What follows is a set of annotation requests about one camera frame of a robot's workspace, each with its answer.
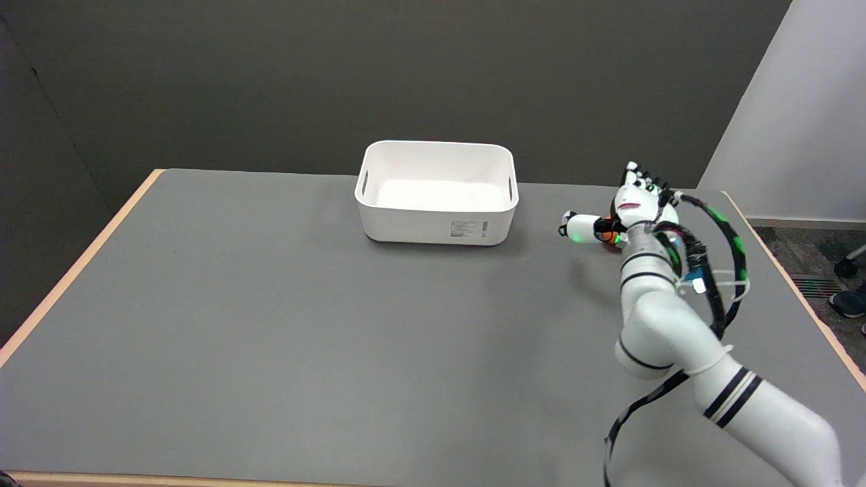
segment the white storage bin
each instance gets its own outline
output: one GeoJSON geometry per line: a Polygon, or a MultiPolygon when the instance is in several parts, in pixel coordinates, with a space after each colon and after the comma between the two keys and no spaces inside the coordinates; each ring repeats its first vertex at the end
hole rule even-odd
{"type": "Polygon", "coordinates": [[[517,206],[514,157],[489,144],[382,140],[367,147],[355,198],[373,240],[496,245],[517,206]]]}

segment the wooden table edge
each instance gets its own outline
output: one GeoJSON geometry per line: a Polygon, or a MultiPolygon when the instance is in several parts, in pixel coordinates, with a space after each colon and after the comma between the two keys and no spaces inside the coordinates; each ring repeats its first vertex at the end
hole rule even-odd
{"type": "Polygon", "coordinates": [[[776,260],[776,257],[772,254],[770,249],[767,248],[766,243],[761,240],[758,232],[755,231],[755,229],[752,227],[752,224],[749,223],[748,219],[746,219],[746,216],[743,215],[742,211],[740,211],[740,207],[737,206],[737,204],[734,202],[734,199],[731,198],[731,195],[727,194],[727,192],[721,193],[727,197],[727,200],[731,202],[731,205],[734,207],[737,213],[740,214],[740,217],[743,218],[743,221],[746,222],[746,226],[749,227],[752,235],[755,236],[755,240],[757,240],[761,248],[764,249],[766,256],[770,257],[770,261],[772,261],[773,265],[776,266],[776,269],[778,269],[779,272],[782,274],[782,277],[784,277],[785,281],[788,283],[791,291],[794,292],[794,295],[797,297],[797,299],[800,300],[800,303],[803,304],[803,308],[806,309],[806,313],[809,313],[809,316],[811,316],[818,329],[821,330],[824,338],[827,339],[827,341],[830,343],[830,346],[833,347],[833,350],[835,350],[836,354],[839,355],[839,358],[842,359],[842,363],[845,364],[849,372],[851,372],[851,375],[854,376],[854,380],[856,380],[857,383],[860,384],[860,387],[866,393],[866,375],[863,374],[863,371],[860,370],[860,367],[858,367],[857,364],[854,363],[854,360],[851,359],[851,356],[848,355],[848,352],[845,351],[845,347],[842,346],[842,343],[839,341],[836,335],[833,334],[833,330],[831,330],[830,327],[827,326],[827,323],[824,323],[821,318],[818,318],[818,315],[815,314],[815,310],[812,309],[812,307],[809,305],[809,302],[806,301],[805,297],[803,297],[803,293],[801,293],[800,290],[797,288],[797,284],[794,284],[791,276],[788,275],[788,272],[782,267],[781,264],[779,264],[779,261],[776,260]]]}
{"type": "Polygon", "coordinates": [[[72,281],[75,280],[76,277],[81,273],[81,271],[87,267],[87,264],[90,263],[90,259],[94,258],[96,252],[98,252],[102,245],[108,240],[112,233],[117,230],[117,227],[120,226],[120,223],[123,222],[123,219],[126,218],[126,215],[132,211],[132,208],[139,202],[142,196],[145,195],[148,189],[153,185],[153,183],[157,180],[160,174],[165,172],[165,169],[156,169],[147,176],[147,179],[139,189],[135,190],[132,196],[120,207],[120,210],[111,221],[108,222],[108,225],[90,245],[84,250],[84,253],[78,257],[78,260],[72,264],[72,267],[66,272],[66,274],[61,277],[60,281],[51,289],[48,295],[45,296],[45,299],[39,303],[39,306],[33,310],[33,313],[30,313],[30,316],[27,317],[27,320],[18,328],[18,330],[9,338],[9,341],[3,345],[3,348],[0,348],[0,367],[6,363],[6,361],[12,356],[12,354],[21,346],[24,340],[27,338],[27,335],[36,328],[36,325],[39,324],[39,321],[51,310],[51,307],[55,305],[60,296],[66,292],[66,289],[72,284],[72,281]]]}
{"type": "MultiPolygon", "coordinates": [[[[21,345],[27,335],[33,331],[39,321],[48,313],[54,303],[60,299],[60,296],[64,291],[69,287],[69,284],[81,273],[81,270],[84,269],[85,266],[90,262],[90,259],[96,254],[97,251],[102,247],[102,245],[106,242],[106,240],[111,236],[111,234],[117,229],[120,223],[126,218],[126,215],[132,210],[132,208],[139,202],[142,196],[147,192],[148,189],[153,185],[154,181],[162,174],[165,169],[157,169],[145,179],[145,182],[139,186],[139,189],[132,194],[128,201],[120,208],[120,211],[114,215],[114,218],[108,222],[108,225],[105,229],[100,232],[99,236],[97,236],[94,241],[87,247],[87,250],[81,254],[81,257],[75,261],[72,268],[63,276],[63,278],[51,289],[51,292],[39,303],[39,306],[36,307],[36,310],[28,317],[28,319],[24,322],[24,324],[12,335],[12,338],[0,349],[0,367],[9,359],[9,357],[15,352],[15,350],[21,345]]],[[[826,323],[821,321],[818,318],[818,315],[815,314],[815,311],[809,306],[809,303],[800,293],[797,286],[794,284],[794,281],[785,271],[785,269],[779,264],[779,261],[776,260],[776,257],[773,256],[770,249],[767,248],[766,244],[763,240],[761,240],[758,232],[749,224],[746,216],[743,215],[743,212],[740,210],[740,207],[734,202],[734,199],[731,198],[727,192],[721,192],[725,195],[728,201],[731,202],[731,205],[740,215],[744,222],[746,222],[746,226],[752,232],[755,239],[760,244],[761,248],[764,250],[766,255],[770,257],[770,261],[773,265],[776,266],[776,269],[782,274],[785,281],[788,283],[788,286],[791,288],[791,291],[794,292],[794,295],[800,300],[800,303],[805,308],[806,312],[809,313],[812,320],[815,322],[815,325],[818,326],[818,329],[821,330],[821,333],[824,335],[824,338],[830,343],[830,346],[833,347],[833,350],[836,351],[839,358],[842,360],[842,363],[848,368],[851,372],[851,375],[854,376],[854,379],[860,384],[860,387],[866,392],[866,375],[860,370],[859,367],[854,363],[848,353],[845,351],[842,343],[839,342],[839,339],[833,334],[830,327],[827,326],[826,323]]],[[[152,477],[152,476],[140,476],[140,475],[110,475],[110,474],[81,474],[81,473],[60,473],[60,472],[33,472],[33,471],[7,471],[18,483],[24,484],[26,487],[328,487],[329,484],[297,484],[291,482],[275,482],[275,481],[255,481],[255,480],[226,480],[226,479],[210,479],[210,478],[197,478],[197,477],[152,477]]]]}

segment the gray table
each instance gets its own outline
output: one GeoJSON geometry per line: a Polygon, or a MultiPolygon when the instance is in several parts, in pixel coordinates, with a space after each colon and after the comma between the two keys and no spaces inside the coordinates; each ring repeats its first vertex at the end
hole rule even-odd
{"type": "MultiPolygon", "coordinates": [[[[323,484],[601,485],[619,256],[556,233],[612,188],[521,185],[505,243],[375,243],[354,178],[170,170],[0,369],[0,467],[323,484]]],[[[734,357],[824,415],[862,473],[866,396],[746,223],[734,357]]],[[[729,268],[711,222],[682,219],[729,268]]],[[[695,306],[704,315],[705,305],[695,306]]],[[[617,486],[785,480],[690,386],[624,428],[617,486]]]]}

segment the white wall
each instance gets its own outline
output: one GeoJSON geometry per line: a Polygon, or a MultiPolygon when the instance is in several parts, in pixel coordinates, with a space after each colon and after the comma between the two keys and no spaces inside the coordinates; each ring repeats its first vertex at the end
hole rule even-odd
{"type": "Polygon", "coordinates": [[[698,187],[750,217],[866,221],[866,2],[794,0],[698,187]]]}

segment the black cable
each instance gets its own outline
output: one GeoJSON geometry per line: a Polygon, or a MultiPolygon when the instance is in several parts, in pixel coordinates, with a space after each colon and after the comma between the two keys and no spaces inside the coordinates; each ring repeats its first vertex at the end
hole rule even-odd
{"type": "MultiPolygon", "coordinates": [[[[735,281],[745,281],[748,279],[748,270],[746,266],[746,251],[743,248],[743,241],[740,238],[740,235],[734,230],[731,226],[730,222],[727,221],[727,218],[724,217],[721,213],[711,208],[701,199],[695,198],[689,195],[681,195],[680,199],[689,203],[690,205],[696,206],[700,208],[704,213],[706,213],[713,222],[715,222],[716,226],[719,227],[722,235],[725,236],[727,240],[727,245],[731,248],[731,258],[734,261],[734,280],[735,281]]],[[[734,286],[734,301],[731,303],[731,306],[728,308],[725,315],[725,324],[723,328],[727,328],[728,325],[734,321],[734,318],[737,317],[737,312],[740,310],[741,297],[746,293],[746,285],[736,284],[734,286]]]]}
{"type": "Polygon", "coordinates": [[[676,247],[668,240],[668,236],[666,236],[662,232],[656,232],[656,239],[658,243],[664,247],[664,249],[668,252],[668,257],[670,258],[670,266],[673,268],[676,277],[682,278],[682,259],[680,258],[680,253],[676,250],[676,247]]]}
{"type": "Polygon", "coordinates": [[[629,417],[631,417],[631,414],[633,412],[668,395],[669,392],[676,389],[686,380],[688,380],[688,376],[686,375],[685,371],[679,370],[674,373],[674,375],[668,377],[668,379],[665,380],[659,387],[656,387],[655,391],[631,403],[631,406],[625,408],[625,411],[619,413],[619,416],[611,426],[611,430],[607,433],[607,438],[604,439],[604,467],[602,469],[602,472],[604,474],[604,487],[611,487],[611,479],[608,476],[607,472],[611,467],[613,446],[617,442],[617,436],[619,436],[620,428],[622,428],[625,422],[629,420],[629,417]]]}

